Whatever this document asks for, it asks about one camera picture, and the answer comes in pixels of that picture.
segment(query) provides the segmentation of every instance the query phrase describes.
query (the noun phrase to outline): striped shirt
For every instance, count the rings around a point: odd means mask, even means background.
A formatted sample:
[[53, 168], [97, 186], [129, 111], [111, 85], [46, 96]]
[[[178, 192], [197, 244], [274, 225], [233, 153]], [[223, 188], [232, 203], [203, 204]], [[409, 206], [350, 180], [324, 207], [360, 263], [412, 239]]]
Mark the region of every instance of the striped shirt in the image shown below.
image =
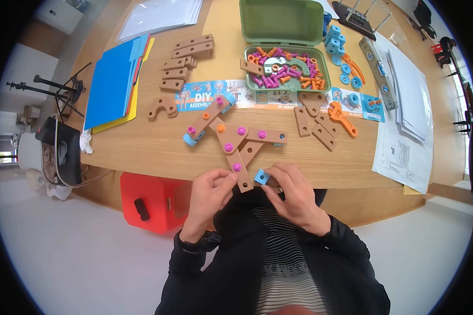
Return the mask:
[[287, 305], [327, 313], [323, 293], [296, 240], [296, 226], [269, 207], [255, 208], [253, 213], [270, 230], [256, 314], [268, 314]]

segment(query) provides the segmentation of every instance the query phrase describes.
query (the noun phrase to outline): white tissue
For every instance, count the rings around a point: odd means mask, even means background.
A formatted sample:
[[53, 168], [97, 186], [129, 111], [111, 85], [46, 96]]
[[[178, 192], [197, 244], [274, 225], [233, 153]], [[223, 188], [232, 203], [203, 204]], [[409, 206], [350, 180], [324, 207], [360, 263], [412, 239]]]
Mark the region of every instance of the white tissue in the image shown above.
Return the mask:
[[89, 145], [91, 141], [91, 129], [84, 130], [81, 133], [81, 138], [79, 139], [79, 146], [81, 147], [82, 152], [86, 152], [88, 154], [93, 153], [93, 148]]

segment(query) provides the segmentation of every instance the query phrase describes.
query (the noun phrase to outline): person's left hand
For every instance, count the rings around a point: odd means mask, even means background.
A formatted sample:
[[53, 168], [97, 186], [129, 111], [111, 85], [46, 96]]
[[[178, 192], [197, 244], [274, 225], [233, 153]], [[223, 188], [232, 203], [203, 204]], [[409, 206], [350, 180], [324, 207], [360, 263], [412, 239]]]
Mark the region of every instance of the person's left hand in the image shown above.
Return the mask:
[[182, 242], [197, 243], [217, 211], [233, 197], [238, 175], [228, 169], [213, 168], [193, 180], [189, 214], [179, 235]]

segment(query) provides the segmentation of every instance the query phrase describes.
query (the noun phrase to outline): black jacket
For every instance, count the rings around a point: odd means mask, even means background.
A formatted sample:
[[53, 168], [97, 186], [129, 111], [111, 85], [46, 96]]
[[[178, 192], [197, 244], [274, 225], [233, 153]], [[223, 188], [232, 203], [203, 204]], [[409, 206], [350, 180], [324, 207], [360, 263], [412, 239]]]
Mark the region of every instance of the black jacket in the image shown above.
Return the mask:
[[[183, 250], [176, 235], [157, 315], [255, 314], [268, 228], [251, 208], [228, 205], [215, 216], [221, 242], [203, 272], [206, 253]], [[330, 315], [389, 314], [390, 300], [375, 280], [370, 253], [353, 230], [331, 217], [331, 231], [323, 237], [300, 228], [297, 233]]]

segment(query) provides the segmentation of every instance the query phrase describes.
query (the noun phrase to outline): orange toy pliers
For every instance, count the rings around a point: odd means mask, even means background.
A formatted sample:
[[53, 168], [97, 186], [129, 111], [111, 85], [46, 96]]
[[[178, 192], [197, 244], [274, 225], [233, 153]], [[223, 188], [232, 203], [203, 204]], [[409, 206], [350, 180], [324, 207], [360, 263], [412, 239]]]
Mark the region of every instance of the orange toy pliers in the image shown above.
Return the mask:
[[339, 121], [343, 127], [347, 130], [348, 134], [357, 137], [358, 130], [356, 127], [348, 120], [348, 118], [343, 114], [341, 111], [341, 105], [339, 102], [331, 102], [329, 103], [328, 113], [329, 117], [333, 120]]
[[351, 67], [351, 75], [357, 77], [356, 73], [354, 72], [354, 69], [356, 69], [357, 73], [359, 74], [359, 78], [361, 79], [361, 81], [363, 81], [363, 84], [366, 84], [366, 79], [364, 78], [361, 69], [359, 69], [358, 65], [356, 65], [356, 63], [352, 61], [351, 57], [347, 53], [345, 53], [345, 55], [343, 55], [341, 58], [347, 63], [347, 65]]

